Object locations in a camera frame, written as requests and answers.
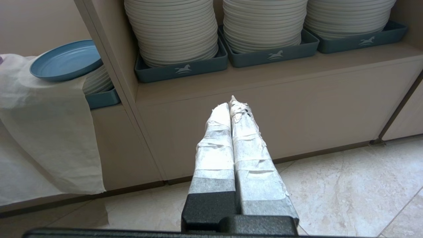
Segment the white cloth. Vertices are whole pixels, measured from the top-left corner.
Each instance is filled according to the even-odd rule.
[[[82,91],[85,77],[50,83],[29,72],[35,59],[1,56],[0,120],[15,142],[0,140],[0,205],[104,192],[93,120]]]

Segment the plate stack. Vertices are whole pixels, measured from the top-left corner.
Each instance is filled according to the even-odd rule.
[[[224,0],[225,39],[238,53],[301,43],[307,0]]]
[[[210,59],[219,49],[213,0],[125,0],[125,10],[150,67]]]
[[[323,39],[380,32],[395,0],[309,0],[305,26]]]
[[[82,91],[85,95],[106,92],[113,89],[113,83],[104,65],[89,72],[84,77],[86,77],[86,79]]]

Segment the rocking horse logo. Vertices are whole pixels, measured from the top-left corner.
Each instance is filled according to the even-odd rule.
[[[283,53],[283,51],[281,51],[281,50],[276,54],[270,53],[269,54],[270,56],[267,59],[279,59],[279,58],[283,57],[282,53]]]
[[[370,44],[374,43],[373,40],[374,40],[374,36],[370,37],[370,39],[368,39],[368,40],[361,40],[361,43],[358,44],[358,45],[360,45],[360,46],[370,45]]]
[[[187,64],[187,65],[185,65],[185,67],[183,67],[183,68],[175,68],[175,69],[177,69],[177,71],[175,72],[176,74],[183,74],[183,73],[189,73],[191,70],[190,70],[190,65],[189,64]]]

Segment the wooden shelf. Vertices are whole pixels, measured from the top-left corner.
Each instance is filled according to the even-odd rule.
[[[423,58],[423,52],[405,43],[388,44],[334,54],[262,64],[246,68],[140,83],[137,104],[154,105],[207,95],[256,88],[294,80],[351,72]]]

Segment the floor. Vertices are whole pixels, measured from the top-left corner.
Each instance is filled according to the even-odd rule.
[[[423,138],[277,165],[301,235],[423,237]],[[34,227],[178,231],[190,183],[0,219],[2,238]]]

